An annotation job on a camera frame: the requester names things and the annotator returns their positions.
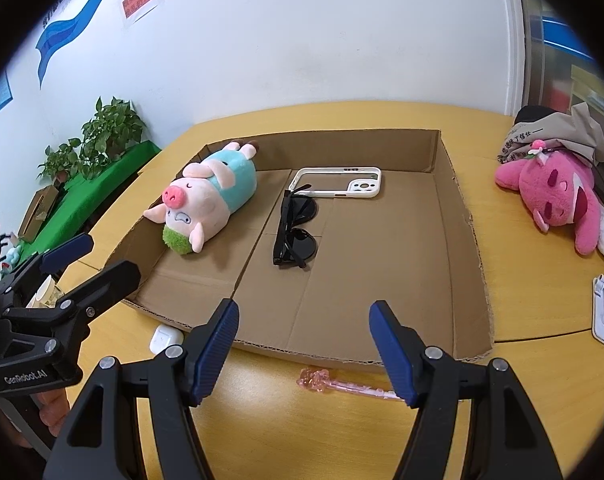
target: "pig snout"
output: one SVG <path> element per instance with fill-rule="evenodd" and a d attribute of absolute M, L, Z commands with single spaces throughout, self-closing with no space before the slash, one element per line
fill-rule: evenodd
<path fill-rule="evenodd" d="M 169 186 L 162 193 L 162 202 L 171 209 L 180 208 L 186 203 L 186 192 L 181 187 Z"/>

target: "potted plant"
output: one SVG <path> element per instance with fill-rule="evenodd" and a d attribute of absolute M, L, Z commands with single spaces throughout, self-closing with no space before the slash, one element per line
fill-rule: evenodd
<path fill-rule="evenodd" d="M 120 160 L 129 145 L 141 142 L 146 126 L 130 101 L 114 97 L 103 105 L 100 97 L 95 110 L 93 119 L 82 126 L 79 171 L 85 178 L 97 176 L 111 162 Z"/>
<path fill-rule="evenodd" d="M 69 177 L 76 176 L 78 171 L 78 156 L 74 152 L 74 148 L 78 148 L 81 140 L 77 137 L 68 139 L 68 142 L 63 142 L 58 146 L 58 149 L 53 151 L 50 146 L 44 150 L 47 160 L 44 164 L 38 166 L 42 168 L 38 176 L 48 176 L 51 180 L 58 180 L 64 184 Z"/>

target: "wooden table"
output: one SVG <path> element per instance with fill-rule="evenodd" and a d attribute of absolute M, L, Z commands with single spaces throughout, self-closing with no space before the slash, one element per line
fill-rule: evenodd
<path fill-rule="evenodd" d="M 439 129 L 472 213 L 494 316 L 492 356 L 511 363 L 568 472 L 604 420 L 604 346 L 590 334 L 590 282 L 604 273 L 604 259 L 578 256 L 569 229 L 540 234 L 518 195 L 493 184 L 495 156 L 511 124 L 488 112 L 399 102 L 300 105 L 199 124 L 141 170 L 92 231 L 93 253 L 69 267 L 60 286 L 70 290 L 101 268 L 131 222 L 203 142 L 287 130 Z M 88 375 L 106 354 L 122 362 L 150 357 L 156 325 L 116 305 L 92 323 L 80 366 Z M 306 392 L 295 384 L 301 368 L 231 352 L 213 395 L 194 410 L 216 478 L 391 478 L 415 413 L 401 402 Z M 338 377 L 388 387 L 382 374 Z M 80 386 L 71 389 L 72 398 Z M 463 402 L 447 478 L 458 478 L 468 418 Z M 159 479 L 144 402 L 141 428 L 149 478 Z"/>

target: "green tablecloth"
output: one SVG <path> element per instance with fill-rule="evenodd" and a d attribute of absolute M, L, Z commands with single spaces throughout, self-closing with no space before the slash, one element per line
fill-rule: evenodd
<path fill-rule="evenodd" d="M 122 158 L 92 180 L 77 174 L 66 183 L 66 194 L 48 216 L 33 243 L 23 243 L 20 264 L 31 254 L 43 253 L 70 240 L 97 207 L 128 177 L 161 150 L 150 140 L 131 147 Z"/>

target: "small cardboard box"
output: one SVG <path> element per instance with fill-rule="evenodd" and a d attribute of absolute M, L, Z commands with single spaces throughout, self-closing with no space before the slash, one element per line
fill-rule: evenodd
<path fill-rule="evenodd" d="M 456 358 L 490 350 L 472 222 L 438 131 L 285 132 L 255 140 L 257 191 L 200 254 L 169 250 L 163 225 L 143 217 L 115 248 L 107 265 L 131 260 L 143 275 L 129 304 L 190 329 L 233 298 L 240 306 L 236 346 L 305 364 L 379 366 L 368 330 L 376 300 Z M 204 146 L 192 160 L 225 144 Z M 317 199 L 317 216 L 300 226 L 317 240 L 316 256 L 304 270 L 274 266 L 284 189 L 296 169 L 328 166 L 380 168 L 380 193 Z"/>
<path fill-rule="evenodd" d="M 54 186 L 43 187 L 35 192 L 22 220 L 22 225 L 20 225 L 18 238 L 29 244 L 35 240 L 57 196 L 58 190 Z"/>

